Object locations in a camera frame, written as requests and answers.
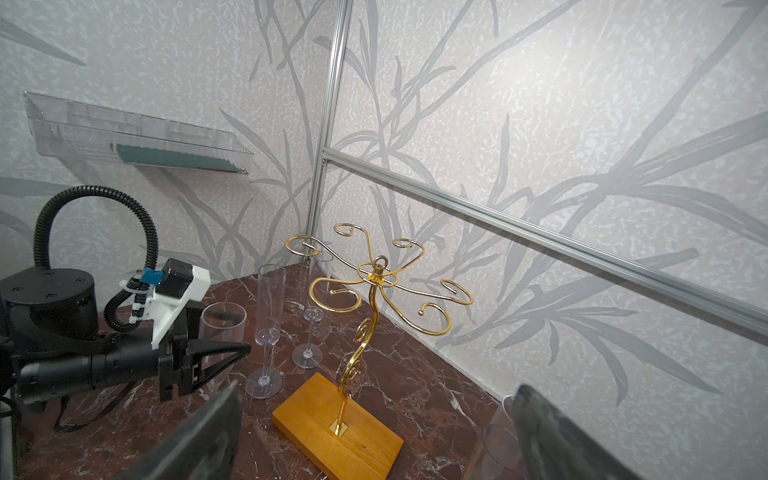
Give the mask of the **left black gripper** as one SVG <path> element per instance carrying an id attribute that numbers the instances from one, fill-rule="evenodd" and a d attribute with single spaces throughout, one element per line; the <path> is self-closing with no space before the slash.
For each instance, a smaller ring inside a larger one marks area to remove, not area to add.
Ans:
<path id="1" fill-rule="evenodd" d="M 251 352 L 243 342 L 198 339 L 205 305 L 189 302 L 161 342 L 158 363 L 158 397 L 161 402 L 189 395 Z"/>

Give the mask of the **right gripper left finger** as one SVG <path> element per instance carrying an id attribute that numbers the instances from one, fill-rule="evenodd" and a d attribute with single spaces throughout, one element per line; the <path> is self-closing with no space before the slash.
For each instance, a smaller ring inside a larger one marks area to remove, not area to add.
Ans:
<path id="1" fill-rule="evenodd" d="M 119 479 L 229 479 L 244 397 L 234 381 L 217 393 Z"/>

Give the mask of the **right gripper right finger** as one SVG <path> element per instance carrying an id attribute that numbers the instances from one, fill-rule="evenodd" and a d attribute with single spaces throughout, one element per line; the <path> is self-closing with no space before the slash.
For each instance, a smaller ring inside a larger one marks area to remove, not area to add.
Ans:
<path id="1" fill-rule="evenodd" d="M 640 479 L 530 385 L 518 388 L 512 418 L 531 479 Z"/>

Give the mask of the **clear wine glass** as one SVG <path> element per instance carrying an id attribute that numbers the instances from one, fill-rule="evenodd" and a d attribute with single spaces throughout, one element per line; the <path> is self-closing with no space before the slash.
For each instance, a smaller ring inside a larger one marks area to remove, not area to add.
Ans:
<path id="1" fill-rule="evenodd" d="M 482 429 L 464 479 L 527 479 L 528 475 L 512 418 L 513 395 L 503 398 Z"/>
<path id="2" fill-rule="evenodd" d="M 309 292 L 312 282 L 328 272 L 331 262 L 332 257 L 327 252 L 319 252 L 316 256 L 309 258 L 307 262 L 307 275 L 301 293 L 304 301 L 303 320 L 307 324 L 308 333 L 306 341 L 298 345 L 292 352 L 292 361 L 302 369 L 313 369 L 323 359 L 320 347 L 313 343 L 313 334 L 315 327 L 325 318 L 325 311 L 317 306 Z"/>
<path id="3" fill-rule="evenodd" d="M 282 387 L 281 374 L 273 363 L 281 337 L 286 270 L 274 263 L 264 264 L 258 270 L 257 283 L 254 340 L 262 348 L 263 365 L 247 377 L 246 393 L 253 399 L 264 400 Z"/>
<path id="4" fill-rule="evenodd" d="M 247 313 L 244 307 L 232 302 L 217 302 L 205 307 L 201 315 L 199 338 L 203 340 L 221 340 L 242 342 Z M 210 395 L 228 379 L 232 367 L 219 374 L 205 386 Z"/>

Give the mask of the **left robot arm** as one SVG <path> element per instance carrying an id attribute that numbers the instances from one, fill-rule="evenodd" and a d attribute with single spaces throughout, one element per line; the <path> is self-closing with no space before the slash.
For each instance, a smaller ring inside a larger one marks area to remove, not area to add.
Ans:
<path id="1" fill-rule="evenodd" d="M 207 270 L 174 259 L 139 276 L 144 318 L 126 333 L 102 332 L 93 277 L 76 269 L 31 267 L 1 282 L 1 378 L 29 408 L 147 378 L 161 400 L 188 395 L 245 358 L 247 343 L 204 340 L 198 330 Z"/>

